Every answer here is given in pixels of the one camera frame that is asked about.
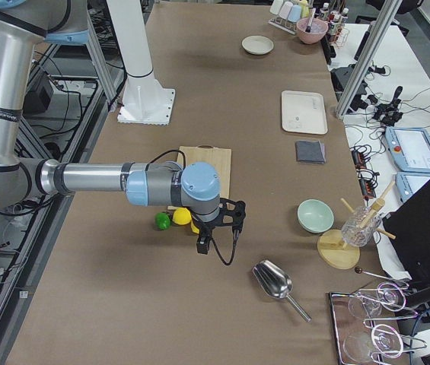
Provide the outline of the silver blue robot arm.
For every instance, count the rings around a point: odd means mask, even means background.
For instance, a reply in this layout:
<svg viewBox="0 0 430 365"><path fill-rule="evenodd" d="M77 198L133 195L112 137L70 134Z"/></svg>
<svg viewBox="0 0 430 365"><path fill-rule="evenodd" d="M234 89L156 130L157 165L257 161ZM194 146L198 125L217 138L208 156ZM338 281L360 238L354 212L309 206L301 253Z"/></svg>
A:
<svg viewBox="0 0 430 365"><path fill-rule="evenodd" d="M82 45L88 38L84 1L0 1L0 208L38 195L123 191L134 205L188 208L199 229L197 251L207 253L214 228L236 224L234 203L220 196L212 165L60 163L15 154L35 46Z"/></svg>

